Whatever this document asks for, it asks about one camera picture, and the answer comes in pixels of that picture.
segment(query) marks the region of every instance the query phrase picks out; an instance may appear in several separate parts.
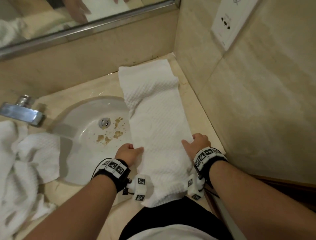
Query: faucet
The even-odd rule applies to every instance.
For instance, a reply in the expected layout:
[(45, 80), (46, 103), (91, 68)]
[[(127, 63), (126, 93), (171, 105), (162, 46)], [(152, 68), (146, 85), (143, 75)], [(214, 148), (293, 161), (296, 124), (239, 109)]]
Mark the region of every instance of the faucet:
[(32, 126), (38, 127), (44, 115), (40, 111), (31, 109), (33, 102), (32, 97), (29, 95), (22, 95), (15, 104), (3, 103), (0, 107), (0, 115), (24, 121)]

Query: black wrist strap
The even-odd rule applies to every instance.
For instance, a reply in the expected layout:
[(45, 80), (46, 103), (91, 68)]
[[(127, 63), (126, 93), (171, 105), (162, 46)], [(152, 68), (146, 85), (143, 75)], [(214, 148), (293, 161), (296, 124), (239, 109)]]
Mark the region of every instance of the black wrist strap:
[(130, 169), (122, 159), (104, 159), (98, 166), (97, 172), (92, 178), (97, 175), (106, 175), (114, 182), (116, 192), (122, 191), (128, 183), (128, 174)]
[(209, 172), (212, 165), (217, 161), (226, 161), (227, 158), (216, 148), (207, 147), (196, 154), (194, 158), (194, 168), (197, 171), (199, 178), (205, 178), (207, 184), (213, 188), (210, 181)]

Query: outlet cover plate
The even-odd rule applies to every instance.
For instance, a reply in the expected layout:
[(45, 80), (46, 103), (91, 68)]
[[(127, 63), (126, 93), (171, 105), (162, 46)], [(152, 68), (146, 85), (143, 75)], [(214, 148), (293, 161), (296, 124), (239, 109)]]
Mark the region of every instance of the outlet cover plate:
[(234, 42), (258, 0), (221, 0), (212, 31), (225, 51)]

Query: white sink basin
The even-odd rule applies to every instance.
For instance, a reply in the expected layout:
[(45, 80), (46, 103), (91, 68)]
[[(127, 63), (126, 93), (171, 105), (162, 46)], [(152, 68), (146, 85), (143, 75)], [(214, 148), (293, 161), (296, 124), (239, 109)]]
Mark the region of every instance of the white sink basin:
[[(101, 128), (103, 118), (111, 123)], [(60, 180), (85, 185), (103, 159), (114, 158), (122, 144), (131, 143), (127, 106), (117, 97), (79, 103), (62, 114), (52, 133), (61, 137)]]

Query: black pants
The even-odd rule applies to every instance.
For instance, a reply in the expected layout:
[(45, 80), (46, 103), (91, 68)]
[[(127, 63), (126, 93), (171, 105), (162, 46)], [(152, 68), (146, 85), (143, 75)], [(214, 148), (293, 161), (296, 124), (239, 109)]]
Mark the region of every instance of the black pants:
[(173, 224), (197, 228), (219, 240), (233, 240), (222, 221), (188, 197), (158, 207), (144, 207), (125, 226), (119, 240), (126, 240), (147, 229)]

